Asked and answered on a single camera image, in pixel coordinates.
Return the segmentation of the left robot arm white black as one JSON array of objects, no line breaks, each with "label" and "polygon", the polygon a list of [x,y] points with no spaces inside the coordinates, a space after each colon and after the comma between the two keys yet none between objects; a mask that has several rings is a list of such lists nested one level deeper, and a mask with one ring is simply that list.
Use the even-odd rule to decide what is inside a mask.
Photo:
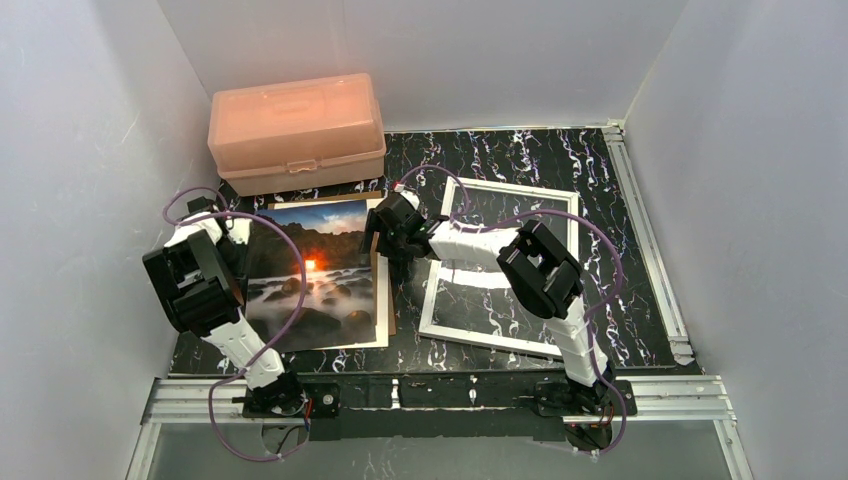
[{"label": "left robot arm white black", "polygon": [[298,402],[303,396],[297,375],[246,318],[246,286],[237,275],[239,246],[235,228],[244,222],[261,224],[281,234],[280,227],[255,215],[228,211],[219,199],[197,197],[187,215],[176,219],[163,209],[174,227],[165,244],[142,257],[143,267],[162,309],[179,333],[191,333],[221,352],[237,369],[250,399],[268,409]]}]

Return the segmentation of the landscape sunset photo print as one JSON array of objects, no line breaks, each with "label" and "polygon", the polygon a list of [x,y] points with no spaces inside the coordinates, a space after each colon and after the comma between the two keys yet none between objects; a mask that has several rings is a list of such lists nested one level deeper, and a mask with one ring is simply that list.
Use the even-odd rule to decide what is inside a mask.
[{"label": "landscape sunset photo print", "polygon": [[377,341],[376,286],[361,252],[364,199],[261,211],[281,233],[252,227],[245,316],[281,353]]}]

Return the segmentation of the white picture frame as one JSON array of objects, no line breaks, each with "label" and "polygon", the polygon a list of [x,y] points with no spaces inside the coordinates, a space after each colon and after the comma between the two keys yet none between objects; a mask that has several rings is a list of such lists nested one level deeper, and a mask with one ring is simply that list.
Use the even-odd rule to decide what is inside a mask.
[{"label": "white picture frame", "polygon": [[[569,190],[449,179],[441,213],[453,214],[472,226],[488,226],[540,209],[579,215],[580,195]],[[561,357],[544,320],[520,305],[504,274],[466,260],[430,263],[419,333],[484,348]]]}]

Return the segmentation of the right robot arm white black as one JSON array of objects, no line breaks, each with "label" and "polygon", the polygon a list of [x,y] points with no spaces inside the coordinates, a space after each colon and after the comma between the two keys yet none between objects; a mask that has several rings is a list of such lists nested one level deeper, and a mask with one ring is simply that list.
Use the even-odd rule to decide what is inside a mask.
[{"label": "right robot arm white black", "polygon": [[392,192],[367,212],[361,250],[370,249],[391,260],[468,261],[499,270],[524,310],[552,334],[571,387],[597,399],[607,395],[612,373],[585,318],[582,268],[541,221],[499,228],[427,218],[414,194]]}]

